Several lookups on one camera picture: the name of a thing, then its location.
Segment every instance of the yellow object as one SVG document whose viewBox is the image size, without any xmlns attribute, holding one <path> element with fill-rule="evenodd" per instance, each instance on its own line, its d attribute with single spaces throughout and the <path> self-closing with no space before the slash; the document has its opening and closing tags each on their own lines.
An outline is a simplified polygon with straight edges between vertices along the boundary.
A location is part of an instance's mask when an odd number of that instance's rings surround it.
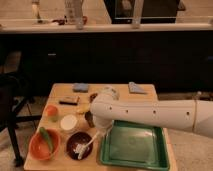
<svg viewBox="0 0 213 171">
<path fill-rule="evenodd" d="M 88 112 L 89 110 L 90 110 L 90 105 L 84 104 L 84 105 L 78 106 L 78 108 L 76 109 L 76 113 L 84 114 L 84 113 Z"/>
</svg>

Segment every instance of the green plastic tray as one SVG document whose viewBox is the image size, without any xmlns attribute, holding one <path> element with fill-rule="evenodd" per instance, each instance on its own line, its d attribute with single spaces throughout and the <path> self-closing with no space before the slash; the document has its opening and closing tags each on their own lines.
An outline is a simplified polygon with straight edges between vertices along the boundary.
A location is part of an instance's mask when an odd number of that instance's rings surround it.
<svg viewBox="0 0 213 171">
<path fill-rule="evenodd" d="M 169 170 L 162 128 L 116 121 L 102 140 L 100 160 L 105 165 Z"/>
</svg>

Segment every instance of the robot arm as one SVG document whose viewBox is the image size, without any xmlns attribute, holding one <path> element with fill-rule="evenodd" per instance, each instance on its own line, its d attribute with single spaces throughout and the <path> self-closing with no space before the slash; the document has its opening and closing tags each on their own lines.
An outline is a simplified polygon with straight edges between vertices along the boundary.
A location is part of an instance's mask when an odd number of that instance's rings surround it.
<svg viewBox="0 0 213 171">
<path fill-rule="evenodd" d="M 37 22 L 42 23 L 42 19 L 40 16 L 40 10 L 39 10 L 40 0 L 31 0 L 31 3 L 32 3 L 32 10 L 37 19 Z"/>
<path fill-rule="evenodd" d="M 106 134 L 114 120 L 194 132 L 213 137 L 213 103 L 199 100 L 122 102 L 118 92 L 105 87 L 91 104 L 97 129 Z"/>
</svg>

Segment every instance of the chair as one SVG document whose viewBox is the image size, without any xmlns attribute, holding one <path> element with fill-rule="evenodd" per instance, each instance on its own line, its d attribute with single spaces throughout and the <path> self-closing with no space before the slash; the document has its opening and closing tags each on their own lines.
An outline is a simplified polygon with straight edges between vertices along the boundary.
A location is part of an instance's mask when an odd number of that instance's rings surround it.
<svg viewBox="0 0 213 171">
<path fill-rule="evenodd" d="M 15 133 L 15 129 L 17 129 L 16 123 L 34 121 L 41 118 L 41 115 L 18 116 L 24 105 L 28 101 L 32 101 L 32 90 L 28 88 L 26 91 L 22 91 L 23 82 L 27 83 L 27 86 L 30 87 L 28 80 L 23 75 L 20 75 L 18 71 L 0 74 L 0 132 L 5 128 L 8 129 L 15 153 L 14 164 L 16 167 L 24 163 L 17 143 Z M 14 99 L 17 92 L 24 96 L 20 101 Z"/>
<path fill-rule="evenodd" d="M 130 10 L 125 10 L 122 2 L 104 0 L 112 24 L 132 23 L 135 1 L 129 1 Z M 175 23 L 179 2 L 180 0 L 144 0 L 141 23 Z"/>
</svg>

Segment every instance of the orange bowl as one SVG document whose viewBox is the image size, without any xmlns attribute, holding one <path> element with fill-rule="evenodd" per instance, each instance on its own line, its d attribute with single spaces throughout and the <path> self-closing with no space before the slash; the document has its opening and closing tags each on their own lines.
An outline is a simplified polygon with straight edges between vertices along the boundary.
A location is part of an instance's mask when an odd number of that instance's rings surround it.
<svg viewBox="0 0 213 171">
<path fill-rule="evenodd" d="M 49 147 L 46 141 L 42 138 L 39 132 L 35 133 L 29 145 L 29 152 L 34 159 L 37 160 L 48 160 L 52 158 L 58 151 L 60 146 L 60 135 L 53 129 L 46 129 L 53 142 L 53 152 L 50 153 Z"/>
</svg>

